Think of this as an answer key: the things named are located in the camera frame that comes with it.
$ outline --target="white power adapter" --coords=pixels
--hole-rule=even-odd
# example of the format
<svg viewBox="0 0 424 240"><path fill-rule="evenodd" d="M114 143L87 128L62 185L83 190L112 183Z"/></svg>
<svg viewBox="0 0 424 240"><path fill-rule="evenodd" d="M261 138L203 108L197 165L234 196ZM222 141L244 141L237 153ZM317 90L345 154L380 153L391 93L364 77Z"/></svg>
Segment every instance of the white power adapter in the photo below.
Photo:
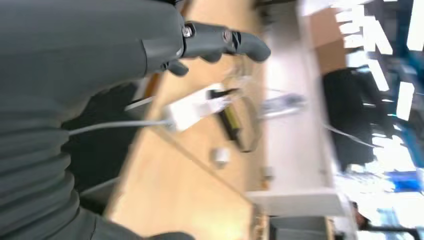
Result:
<svg viewBox="0 0 424 240"><path fill-rule="evenodd" d="M209 99L210 90L225 89L221 83L212 84L165 107L165 119L170 120L172 131L185 131L204 117L222 111L230 103L229 96Z"/></svg>

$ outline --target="robotic hand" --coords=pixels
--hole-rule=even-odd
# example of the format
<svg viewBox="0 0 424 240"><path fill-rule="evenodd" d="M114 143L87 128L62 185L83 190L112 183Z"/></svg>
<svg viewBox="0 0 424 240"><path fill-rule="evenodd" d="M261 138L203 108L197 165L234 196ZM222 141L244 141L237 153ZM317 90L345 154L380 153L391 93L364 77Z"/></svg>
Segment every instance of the robotic hand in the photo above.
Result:
<svg viewBox="0 0 424 240"><path fill-rule="evenodd" d="M0 239L140 239L79 207L61 124L104 89L186 74L180 58L270 53L251 34L185 23L152 0L0 1Z"/></svg>
<svg viewBox="0 0 424 240"><path fill-rule="evenodd" d="M225 26L187 22L182 28L184 40L183 58L201 57L209 63L221 59L222 54L247 55L255 62L265 61L271 54L268 46L256 36L229 30ZM185 75L189 69L177 60L165 68L177 76Z"/></svg>

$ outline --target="wire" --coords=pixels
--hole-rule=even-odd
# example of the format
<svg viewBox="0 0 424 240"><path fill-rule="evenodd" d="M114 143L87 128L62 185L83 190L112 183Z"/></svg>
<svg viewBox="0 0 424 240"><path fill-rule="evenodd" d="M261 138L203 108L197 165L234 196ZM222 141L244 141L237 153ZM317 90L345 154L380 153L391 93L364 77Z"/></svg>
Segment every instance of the wire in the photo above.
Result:
<svg viewBox="0 0 424 240"><path fill-rule="evenodd" d="M241 85L240 85L240 87L239 87L239 89L240 89L240 92L243 92L242 91L242 88L244 88L245 86L246 86L246 84L247 83L254 83L254 84L256 84L256 85L258 85L258 86L260 86L260 87L263 87L264 89L266 89L266 90L268 90L268 91L273 91L273 92L279 92L279 93L283 93L283 94L285 94L285 93L287 93L286 91L284 91L284 90L281 90L281 89L275 89L275 88L270 88L270 87L264 87L264 86L262 86L259 82L257 82L257 81L255 81L254 80L254 78L253 78L253 74L254 74L254 71L255 71L255 69L254 68L251 68L252 70L250 71L250 75L248 75L248 76L246 76L246 75L239 75L239 76L237 76L237 73L238 72L242 72L242 74L245 74L246 73L246 66L245 66L245 62L244 62L244 58L241 58L240 59L240 61L242 62L241 64L239 64L237 67L241 67L243 70L235 70L234 72L236 73L236 75L234 75L234 76L230 76L230 78L234 78L234 77L239 77L239 81L241 80L242 81L242 83L241 83ZM246 103L247 101L246 101L246 99L244 98L244 97L246 97L245 95L242 95L242 96L240 96L239 98L240 99L244 99L244 102ZM362 141L361 139L359 139L358 137L356 137L356 136L353 136L353 135L350 135L350 134L347 134L347 133L345 133L345 132L343 132L343 131L340 131L340 130L338 130L338 129L336 129L336 128L334 128L334 127L332 127L332 126L330 126L330 125L327 125L327 124L325 124L323 121L321 121L320 120L320 124L325 128L325 129L327 129L327 130L329 130L329 131L331 131L331 132L334 132L334 133L336 133L336 134L340 134L340 135L342 135L342 136L345 136L345 137L347 137L347 138L349 138L349 139L351 139L352 141L354 141L354 142L356 142L356 143L358 143L358 144L362 144L362 145L365 145L365 146L367 146L367 147L370 147L370 148L380 148L380 146L376 146L376 145L372 145L372 144L369 144L369 143L366 143L366 142L364 142L364 141Z"/></svg>
<svg viewBox="0 0 424 240"><path fill-rule="evenodd" d="M353 135L347 134L347 133L345 133L345 132L343 132L343 131L340 131L340 130L338 130L338 129L336 129L336 128L332 127L332 126L326 125L326 124L324 124L324 123L322 123L322 122L321 122L321 125L322 125L324 128L326 128L326 129L328 129L328 130L330 130L330 131L332 131L332 132L334 132L334 133L336 133L336 134L340 134L340 135L343 135L343 136L345 136L345 137L348 137L349 139L351 139L351 140L352 140L352 141L354 141L354 142L357 142L358 144L362 144L362 145L365 145L365 146L370 147L370 148L373 148L373 149L375 149L375 148L381 148L380 146L376 146L376 145L372 145L372 144L366 143L366 142L362 141L361 139L359 139L359 138L358 138L358 137L356 137L356 136L353 136Z"/></svg>
<svg viewBox="0 0 424 240"><path fill-rule="evenodd" d="M110 129L110 128L128 128L128 127L146 127L146 126L158 126L171 124L169 120L159 121L111 121L85 126L82 128L74 129L69 131L70 136L91 132L99 129Z"/></svg>

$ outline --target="fluorescent light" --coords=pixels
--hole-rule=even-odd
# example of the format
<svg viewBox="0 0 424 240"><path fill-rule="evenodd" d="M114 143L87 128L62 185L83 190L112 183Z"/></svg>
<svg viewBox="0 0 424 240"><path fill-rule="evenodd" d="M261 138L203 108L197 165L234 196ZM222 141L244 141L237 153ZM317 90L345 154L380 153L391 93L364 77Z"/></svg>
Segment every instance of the fluorescent light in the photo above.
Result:
<svg viewBox="0 0 424 240"><path fill-rule="evenodd" d="M355 34L360 31L359 26L353 22L342 24L338 28L342 34Z"/></svg>
<svg viewBox="0 0 424 240"><path fill-rule="evenodd" d="M380 138L385 138L386 137L386 135L380 134L380 133L373 133L372 135L375 136L375 137L380 137Z"/></svg>
<svg viewBox="0 0 424 240"><path fill-rule="evenodd" d="M365 8L364 5L356 5L352 7L353 23L359 27L364 26Z"/></svg>
<svg viewBox="0 0 424 240"><path fill-rule="evenodd" d="M340 0L333 5L331 5L332 8L352 8L353 6L359 5L359 4L366 4L373 0Z"/></svg>
<svg viewBox="0 0 424 240"><path fill-rule="evenodd" d="M391 138L393 139L393 142L397 143L397 144L403 144L404 141L402 140L402 138L396 136L396 135L392 135Z"/></svg>
<svg viewBox="0 0 424 240"><path fill-rule="evenodd" d="M353 49L353 48L361 47L363 45L364 45L364 38L362 37L361 34L350 34L344 37L345 49Z"/></svg>
<svg viewBox="0 0 424 240"><path fill-rule="evenodd" d="M387 84L386 77L384 76L379 61L374 59L368 59L368 66L372 76L374 77L374 81L377 84L378 90L382 92L388 91L389 85Z"/></svg>
<svg viewBox="0 0 424 240"><path fill-rule="evenodd" d="M365 16L363 18L363 49L366 52L376 51L376 40L373 37L373 25L376 21L374 16Z"/></svg>
<svg viewBox="0 0 424 240"><path fill-rule="evenodd" d="M409 24L408 40L406 45L411 51L422 51L424 47L424 1L414 0L412 6L411 21Z"/></svg>
<svg viewBox="0 0 424 240"><path fill-rule="evenodd" d="M397 100L396 115L398 118L408 121L410 118L412 99L414 97L414 85L410 82L400 82L399 97Z"/></svg>
<svg viewBox="0 0 424 240"><path fill-rule="evenodd" d="M342 11L342 12L339 12L339 13L337 13L335 15L335 20L338 23L341 23L341 22L350 22L353 19L354 19L354 16L352 14L352 11Z"/></svg>
<svg viewBox="0 0 424 240"><path fill-rule="evenodd" d="M377 44L378 49L381 54L392 55L393 49L390 45L389 40L380 24L380 21L374 22L374 32L375 32L375 43Z"/></svg>
<svg viewBox="0 0 424 240"><path fill-rule="evenodd" d="M393 49L379 21L375 16L363 18L363 48L367 52L375 52L376 45L381 54L392 55Z"/></svg>

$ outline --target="tabletop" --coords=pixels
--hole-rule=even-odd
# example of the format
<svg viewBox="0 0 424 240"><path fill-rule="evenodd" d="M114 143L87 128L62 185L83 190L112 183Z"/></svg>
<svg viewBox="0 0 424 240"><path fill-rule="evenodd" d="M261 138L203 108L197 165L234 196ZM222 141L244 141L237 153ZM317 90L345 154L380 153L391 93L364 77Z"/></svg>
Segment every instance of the tabletop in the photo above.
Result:
<svg viewBox="0 0 424 240"><path fill-rule="evenodd" d="M194 0L185 18L259 33L250 1ZM235 59L224 56L216 64L201 59L183 63L190 69L185 77L162 76L147 119L161 119L167 104L213 83L225 83ZM261 67L249 65L260 83ZM245 91L257 106L262 93L255 89ZM234 108L242 124L249 125L243 122L248 109L237 102ZM253 133L246 127L244 134L249 139ZM213 115L179 133L161 126L143 128L131 145L105 216L141 236L183 231L201 240L249 239L253 205L243 193L261 188L263 144L253 153L241 153ZM218 147L230 150L224 168L210 161L211 150Z"/></svg>

